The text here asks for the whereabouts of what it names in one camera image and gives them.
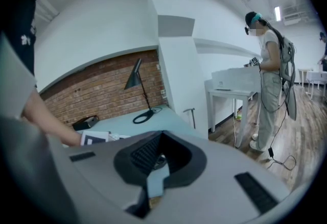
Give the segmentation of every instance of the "person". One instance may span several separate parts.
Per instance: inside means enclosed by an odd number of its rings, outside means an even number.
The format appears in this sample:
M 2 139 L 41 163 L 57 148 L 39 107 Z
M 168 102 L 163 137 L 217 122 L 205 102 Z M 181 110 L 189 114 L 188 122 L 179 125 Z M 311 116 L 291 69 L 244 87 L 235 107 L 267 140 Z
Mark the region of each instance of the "person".
M 254 36 L 262 36 L 263 40 L 261 49 L 263 60 L 259 64 L 262 88 L 260 125 L 258 133 L 252 136 L 250 147 L 264 152 L 273 133 L 279 94 L 282 89 L 279 68 L 281 66 L 280 46 L 284 44 L 284 40 L 280 32 L 263 19 L 259 13 L 250 12 L 246 14 L 245 22 L 249 31 Z
M 23 64 L 34 75 L 36 0 L 13 1 L 15 3 L 7 9 L 10 12 L 5 16 L 7 19 L 4 22 L 4 32 Z M 81 135 L 65 126 L 49 111 L 36 89 L 25 104 L 22 115 L 43 132 L 59 137 L 62 143 L 69 146 L 80 145 Z
M 327 44 L 326 44 L 326 35 L 323 32 L 320 32 L 320 41 L 323 41 L 325 43 L 325 53 L 318 61 L 318 64 L 322 64 L 322 70 L 327 71 Z

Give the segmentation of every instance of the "person's arm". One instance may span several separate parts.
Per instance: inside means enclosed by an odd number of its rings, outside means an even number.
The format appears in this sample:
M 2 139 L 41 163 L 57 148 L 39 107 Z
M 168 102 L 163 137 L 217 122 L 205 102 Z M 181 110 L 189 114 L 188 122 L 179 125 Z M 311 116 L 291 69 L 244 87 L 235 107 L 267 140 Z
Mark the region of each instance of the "person's arm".
M 325 59 L 326 58 L 326 55 L 323 55 L 322 57 L 321 57 L 321 59 L 318 61 L 318 64 L 321 64 L 321 62 L 323 61 L 323 59 Z
M 26 102 L 23 115 L 43 132 L 59 137 L 62 143 L 69 146 L 80 145 L 81 135 L 60 122 L 48 110 L 36 89 Z
M 277 71 L 281 67 L 281 58 L 279 56 L 278 44 L 275 42 L 267 42 L 267 49 L 270 61 L 260 64 L 260 69 L 264 71 Z

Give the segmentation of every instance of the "distant person in dark shirt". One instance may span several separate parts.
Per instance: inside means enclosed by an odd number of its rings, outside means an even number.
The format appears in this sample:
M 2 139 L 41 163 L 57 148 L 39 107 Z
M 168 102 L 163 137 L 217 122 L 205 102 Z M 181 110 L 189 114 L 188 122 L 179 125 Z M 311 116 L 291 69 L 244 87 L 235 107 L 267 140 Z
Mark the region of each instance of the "distant person in dark shirt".
M 15 6 L 10 9 L 11 13 L 4 27 L 5 35 L 13 49 L 33 75 L 36 39 L 35 1 L 15 0 Z M 69 146 L 80 145 L 81 135 L 65 126 L 48 110 L 36 89 L 29 97 L 22 115 L 43 132 L 59 137 L 62 143 Z
M 323 32 L 320 32 L 320 41 L 323 41 L 325 43 L 325 53 L 321 57 L 321 59 L 318 61 L 318 64 L 322 64 L 322 70 L 327 71 L 327 61 L 326 61 L 327 44 L 326 44 L 326 35 Z

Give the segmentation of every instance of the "white t-shirt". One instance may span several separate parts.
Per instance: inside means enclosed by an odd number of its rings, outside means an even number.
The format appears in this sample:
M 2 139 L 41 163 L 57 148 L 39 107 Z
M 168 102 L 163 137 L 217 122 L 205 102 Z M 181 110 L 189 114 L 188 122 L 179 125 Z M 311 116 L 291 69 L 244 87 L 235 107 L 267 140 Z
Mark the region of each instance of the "white t-shirt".
M 278 41 L 278 37 L 274 33 L 274 31 L 270 30 L 270 29 L 265 32 L 265 34 L 263 35 L 263 39 L 262 39 L 262 46 L 261 46 L 262 63 L 266 63 L 266 62 L 270 61 L 270 55 L 269 55 L 268 48 L 267 48 L 268 42 L 277 43 L 278 49 L 279 49 L 280 44 Z

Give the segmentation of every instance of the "fluorescent light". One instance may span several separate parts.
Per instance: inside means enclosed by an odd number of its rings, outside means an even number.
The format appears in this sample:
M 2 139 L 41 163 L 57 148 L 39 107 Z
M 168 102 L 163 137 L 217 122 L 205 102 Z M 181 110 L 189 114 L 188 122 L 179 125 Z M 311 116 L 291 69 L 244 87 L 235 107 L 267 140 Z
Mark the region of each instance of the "fluorescent light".
M 281 9 L 279 6 L 275 7 L 275 15 L 276 15 L 276 21 L 279 22 L 281 20 Z

